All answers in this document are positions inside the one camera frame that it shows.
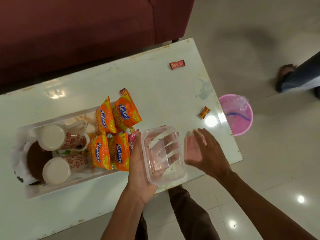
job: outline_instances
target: kurkure packet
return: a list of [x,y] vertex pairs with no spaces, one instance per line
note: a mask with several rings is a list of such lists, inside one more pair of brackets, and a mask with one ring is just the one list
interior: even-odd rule
[[112,168],[128,172],[130,158],[128,133],[111,137],[109,139],[109,152]]
[[112,116],[109,96],[96,111],[96,120],[99,133],[116,133],[115,122]]
[[116,133],[124,131],[142,121],[128,90],[123,92],[122,97],[120,97],[111,108]]
[[108,147],[108,138],[105,132],[102,135],[99,135],[93,141],[90,141],[88,144],[92,168],[106,168],[112,169],[110,163],[110,153]]

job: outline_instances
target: candy wrapper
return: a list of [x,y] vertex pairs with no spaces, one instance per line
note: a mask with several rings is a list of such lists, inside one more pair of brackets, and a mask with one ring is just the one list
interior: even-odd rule
[[111,108],[114,117],[116,133],[124,131],[142,121],[142,118],[140,117],[128,90],[123,92],[122,97],[120,97]]
[[169,65],[170,65],[171,70],[174,70],[178,67],[184,67],[186,65],[186,63],[184,63],[184,60],[179,60],[177,62],[171,62]]
[[113,119],[109,96],[96,111],[96,120],[99,133],[116,133],[115,121]]
[[111,137],[109,140],[109,152],[112,169],[128,172],[130,158],[128,133]]
[[211,110],[210,110],[207,106],[205,106],[204,109],[202,110],[202,112],[199,113],[199,116],[204,119],[205,116],[206,116],[210,111],[211,111]]
[[137,129],[136,131],[134,131],[133,133],[131,133],[128,136],[128,142],[129,142],[129,149],[130,149],[130,154],[132,153],[132,151],[134,150],[134,143],[136,142],[136,133],[139,131],[139,129]]
[[108,170],[112,169],[108,138],[105,132],[93,141],[90,141],[88,148],[91,156],[92,168],[99,167]]

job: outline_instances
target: white table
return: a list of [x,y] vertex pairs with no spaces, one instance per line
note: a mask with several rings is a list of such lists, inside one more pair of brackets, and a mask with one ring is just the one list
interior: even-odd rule
[[[185,67],[169,68],[170,62],[182,59]],[[0,96],[2,240],[40,239],[114,210],[127,183],[127,172],[26,200],[8,156],[18,127],[98,106],[108,95],[115,101],[124,87],[143,119],[136,129],[172,125],[180,133],[183,148],[187,131],[205,127],[217,138],[230,164],[242,160],[193,39],[10,92]],[[209,120],[197,117],[204,106],[211,109]],[[203,174],[187,165],[185,178],[160,187],[158,192]]]

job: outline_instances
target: white cup lid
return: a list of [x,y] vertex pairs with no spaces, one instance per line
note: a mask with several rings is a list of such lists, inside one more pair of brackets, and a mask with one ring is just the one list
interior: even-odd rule
[[70,177],[69,164],[62,157],[54,157],[47,161],[42,170],[46,183],[52,185],[63,184]]
[[55,151],[62,146],[64,139],[64,130],[56,124],[49,124],[42,128],[38,143],[46,151]]

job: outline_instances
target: blue handle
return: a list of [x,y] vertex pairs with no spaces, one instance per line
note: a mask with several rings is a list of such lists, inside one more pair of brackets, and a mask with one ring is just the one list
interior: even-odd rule
[[231,112],[231,113],[228,113],[226,116],[230,116],[230,115],[238,115],[240,116],[241,118],[247,120],[247,121],[251,121],[249,118],[245,117],[244,115],[240,114],[240,113],[236,113],[236,112]]

